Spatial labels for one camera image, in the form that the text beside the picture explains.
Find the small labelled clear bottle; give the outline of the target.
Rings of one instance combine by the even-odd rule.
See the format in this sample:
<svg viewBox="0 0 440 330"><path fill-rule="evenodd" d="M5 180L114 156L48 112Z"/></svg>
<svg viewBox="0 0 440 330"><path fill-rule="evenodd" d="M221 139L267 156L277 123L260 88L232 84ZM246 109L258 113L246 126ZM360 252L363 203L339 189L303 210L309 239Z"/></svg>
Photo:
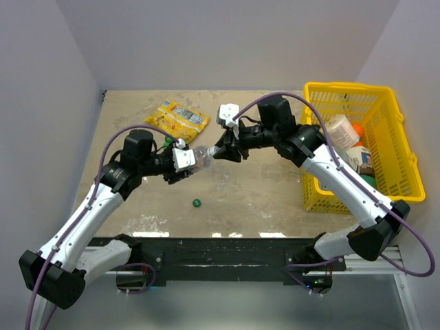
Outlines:
<svg viewBox="0 0 440 330"><path fill-rule="evenodd" d="M213 157L210 157L207 154L207 149L209 149L207 146L198 146L193 149L196 164L192 168L188 169L191 174L195 174L210 166Z"/></svg>

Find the small white bottle cap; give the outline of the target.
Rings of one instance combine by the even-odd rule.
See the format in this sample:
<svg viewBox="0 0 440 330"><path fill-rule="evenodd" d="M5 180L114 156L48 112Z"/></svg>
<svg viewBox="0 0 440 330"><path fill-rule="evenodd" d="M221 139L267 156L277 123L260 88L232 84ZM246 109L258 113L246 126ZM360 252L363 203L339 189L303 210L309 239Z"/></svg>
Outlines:
<svg viewBox="0 0 440 330"><path fill-rule="evenodd" d="M218 146L212 146L212 147L210 147L210 148L207 149L207 154L208 154L210 157L214 157L214 155L217 153L218 150L219 150L219 147L218 147Z"/></svg>

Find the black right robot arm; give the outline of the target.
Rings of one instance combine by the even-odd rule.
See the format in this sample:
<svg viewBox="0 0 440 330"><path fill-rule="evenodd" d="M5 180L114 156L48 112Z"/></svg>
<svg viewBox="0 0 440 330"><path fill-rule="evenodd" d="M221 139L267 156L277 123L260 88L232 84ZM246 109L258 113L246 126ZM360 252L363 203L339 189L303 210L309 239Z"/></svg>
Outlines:
<svg viewBox="0 0 440 330"><path fill-rule="evenodd" d="M217 160L241 162L251 149L273 147L278 154L324 184L357 219L357 225L334 233L320 234L314 245L296 257L296 262L322 270L331 259L357 254L375 261L402 228L410 206L392 201L370 186L333 149L317 125L298 124L288 100L280 93L258 102L260 121L245 126L238 118L239 106L223 104L217 123L225 132L216 145Z"/></svg>

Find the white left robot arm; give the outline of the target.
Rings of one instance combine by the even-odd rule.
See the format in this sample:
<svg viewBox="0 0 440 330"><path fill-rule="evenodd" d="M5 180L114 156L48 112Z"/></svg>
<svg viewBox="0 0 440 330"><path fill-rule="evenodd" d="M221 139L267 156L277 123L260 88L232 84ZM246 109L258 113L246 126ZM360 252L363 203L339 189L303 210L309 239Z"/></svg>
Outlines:
<svg viewBox="0 0 440 330"><path fill-rule="evenodd" d="M26 287L32 290L32 302L41 296L68 309L87 285L106 272L141 266L141 243L124 234L89 256L83 252L143 177L161 175L168 184L174 184L190 175L196 159L182 139L174 139L163 151L157 149L151 126L134 125L125 130L128 135L122 149L108 163L100 161L94 184L67 223L38 252L27 250L19 259Z"/></svg>

